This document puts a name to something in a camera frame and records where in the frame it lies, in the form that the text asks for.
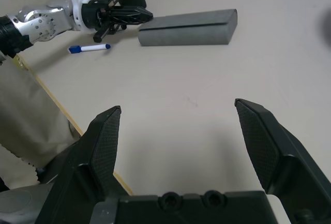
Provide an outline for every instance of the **gray foam block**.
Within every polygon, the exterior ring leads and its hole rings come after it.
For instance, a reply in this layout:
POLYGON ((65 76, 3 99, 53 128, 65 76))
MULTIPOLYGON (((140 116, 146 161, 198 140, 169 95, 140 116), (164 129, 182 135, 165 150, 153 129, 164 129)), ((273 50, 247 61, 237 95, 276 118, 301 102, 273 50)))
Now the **gray foam block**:
POLYGON ((187 46, 229 44, 237 27, 237 10, 155 17, 140 26, 142 46, 187 46))

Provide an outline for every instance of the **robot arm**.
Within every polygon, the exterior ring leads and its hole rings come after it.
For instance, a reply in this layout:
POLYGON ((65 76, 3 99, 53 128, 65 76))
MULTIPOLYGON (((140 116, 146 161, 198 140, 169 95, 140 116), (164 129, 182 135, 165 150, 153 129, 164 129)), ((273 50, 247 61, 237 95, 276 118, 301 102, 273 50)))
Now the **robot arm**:
POLYGON ((95 33, 94 42, 115 34, 121 26, 139 25, 153 18, 145 0, 51 0, 25 6, 17 14, 0 17, 0 64, 38 41, 49 41, 65 31, 95 33))

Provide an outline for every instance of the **white table surface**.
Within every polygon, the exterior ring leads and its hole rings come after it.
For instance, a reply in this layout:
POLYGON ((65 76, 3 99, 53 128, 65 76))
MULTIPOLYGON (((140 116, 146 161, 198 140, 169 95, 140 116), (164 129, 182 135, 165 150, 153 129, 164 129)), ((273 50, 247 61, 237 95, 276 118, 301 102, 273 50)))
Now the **white table surface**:
POLYGON ((228 46, 141 47, 130 27, 110 51, 68 54, 93 40, 66 32, 22 53, 82 132, 122 107, 115 171, 134 194, 261 189, 235 98, 272 111, 331 180, 331 0, 146 1, 156 17, 236 8, 238 27, 228 46))

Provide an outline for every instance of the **whiteboard marker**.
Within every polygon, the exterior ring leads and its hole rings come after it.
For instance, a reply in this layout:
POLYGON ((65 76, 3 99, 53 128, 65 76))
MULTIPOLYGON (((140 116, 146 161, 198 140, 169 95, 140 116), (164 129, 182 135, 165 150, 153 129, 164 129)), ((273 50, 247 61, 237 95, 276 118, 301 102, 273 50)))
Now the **whiteboard marker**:
POLYGON ((93 46, 72 46, 69 48, 70 53, 80 53, 87 51, 98 51, 98 50, 108 50, 110 49, 110 44, 95 44, 93 46))

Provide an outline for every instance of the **textured grip pad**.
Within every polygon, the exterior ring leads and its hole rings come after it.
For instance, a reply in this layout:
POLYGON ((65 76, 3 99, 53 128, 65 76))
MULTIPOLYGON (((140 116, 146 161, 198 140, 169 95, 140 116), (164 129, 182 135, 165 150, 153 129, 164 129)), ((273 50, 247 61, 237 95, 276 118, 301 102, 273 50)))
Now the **textured grip pad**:
POLYGON ((121 110, 117 109, 105 121, 91 158, 91 169, 105 194, 111 190, 114 181, 113 171, 116 162, 120 116, 121 110))
POLYGON ((267 190, 279 162, 279 151, 256 113, 242 102, 236 107, 247 152, 264 190, 267 190))

